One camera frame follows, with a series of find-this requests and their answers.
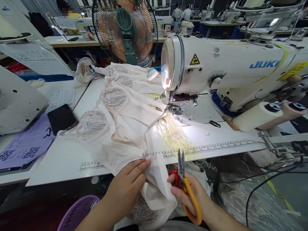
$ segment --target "purple paper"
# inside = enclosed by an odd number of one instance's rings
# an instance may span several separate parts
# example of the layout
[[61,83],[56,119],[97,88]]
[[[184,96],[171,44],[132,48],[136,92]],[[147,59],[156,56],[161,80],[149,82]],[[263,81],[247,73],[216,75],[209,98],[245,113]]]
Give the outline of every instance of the purple paper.
[[45,153],[55,138],[47,114],[41,115],[0,153],[0,169],[20,167],[31,162]]

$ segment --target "screwdriver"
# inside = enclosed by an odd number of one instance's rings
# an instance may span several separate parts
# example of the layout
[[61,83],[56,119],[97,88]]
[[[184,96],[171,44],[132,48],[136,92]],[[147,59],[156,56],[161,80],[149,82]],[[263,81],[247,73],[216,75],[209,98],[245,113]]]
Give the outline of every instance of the screwdriver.
[[234,129],[234,130],[240,130],[231,120],[229,120],[227,117],[225,117],[224,115],[222,115],[216,108],[215,108],[215,110],[218,112],[218,114],[220,114],[220,116],[222,117],[222,119],[224,120],[224,121],[226,121],[227,122],[227,124],[232,128],[232,129]]

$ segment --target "electric fan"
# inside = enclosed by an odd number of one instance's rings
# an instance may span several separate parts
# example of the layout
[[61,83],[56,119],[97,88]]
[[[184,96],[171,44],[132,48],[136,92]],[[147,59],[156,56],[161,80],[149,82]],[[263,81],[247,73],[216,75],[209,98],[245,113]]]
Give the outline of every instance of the electric fan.
[[96,36],[115,63],[145,67],[157,47],[158,30],[147,0],[94,0]]

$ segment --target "purple basket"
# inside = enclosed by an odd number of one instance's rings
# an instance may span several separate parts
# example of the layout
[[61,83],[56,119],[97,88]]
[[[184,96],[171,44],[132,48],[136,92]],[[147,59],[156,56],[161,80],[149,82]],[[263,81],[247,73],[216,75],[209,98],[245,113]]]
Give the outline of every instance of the purple basket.
[[94,202],[100,201],[95,195],[88,195],[76,201],[62,218],[57,231],[74,231],[91,210]]

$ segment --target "yellow warning triangle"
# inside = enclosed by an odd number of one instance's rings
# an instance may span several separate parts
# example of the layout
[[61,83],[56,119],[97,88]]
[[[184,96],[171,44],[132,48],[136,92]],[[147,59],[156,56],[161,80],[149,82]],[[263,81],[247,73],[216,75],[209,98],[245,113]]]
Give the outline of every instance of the yellow warning triangle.
[[196,54],[193,55],[192,61],[190,62],[190,65],[197,65],[200,64],[199,59]]

